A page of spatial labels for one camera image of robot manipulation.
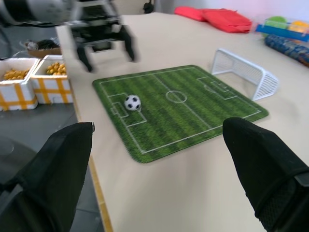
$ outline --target black fabric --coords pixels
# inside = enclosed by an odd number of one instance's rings
[[[92,123],[76,123],[54,133],[6,189],[20,184],[57,232],[68,232],[84,184],[92,146]]]
[[[23,192],[14,196],[9,207],[0,213],[1,232],[53,232],[44,209]]]
[[[226,119],[223,136],[255,216],[270,231],[297,195],[293,177],[309,167],[275,133],[244,119]]]
[[[15,21],[37,21],[28,6],[27,0],[3,0],[3,2]]]

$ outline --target red fabric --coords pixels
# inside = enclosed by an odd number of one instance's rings
[[[189,6],[179,6],[174,13],[196,21],[208,22],[214,27],[225,32],[250,31],[252,22],[236,11],[227,9],[196,9]]]
[[[199,9],[190,6],[179,6],[174,10],[174,14],[184,16],[196,21],[205,22],[202,12]]]
[[[252,22],[236,11],[226,9],[202,9],[202,15],[214,27],[226,32],[250,31]]]

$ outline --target miniature goal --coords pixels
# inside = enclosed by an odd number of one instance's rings
[[[273,95],[279,86],[278,79],[262,67],[245,60],[229,51],[216,51],[211,74],[234,73],[256,86],[252,100]]]

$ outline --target table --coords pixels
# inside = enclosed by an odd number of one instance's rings
[[[139,62],[127,62],[118,43],[115,50],[91,55],[96,73],[84,70],[67,29],[58,28],[78,118],[96,126],[90,167],[106,231],[263,232],[222,136],[152,163],[137,163],[126,152],[92,81],[187,64],[210,71],[216,49],[225,48],[278,77],[279,91],[257,101],[270,115],[256,123],[276,132],[309,164],[309,69],[249,34],[228,34],[184,17],[153,13],[124,16],[124,22],[136,36]],[[245,89],[240,78],[223,80]]]

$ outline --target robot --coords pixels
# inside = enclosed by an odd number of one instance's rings
[[[94,68],[85,47],[99,52],[112,49],[113,41],[123,41],[130,61],[136,60],[133,38],[127,26],[120,23],[112,0],[1,0],[0,24],[4,27],[67,25],[77,56],[89,72]]]

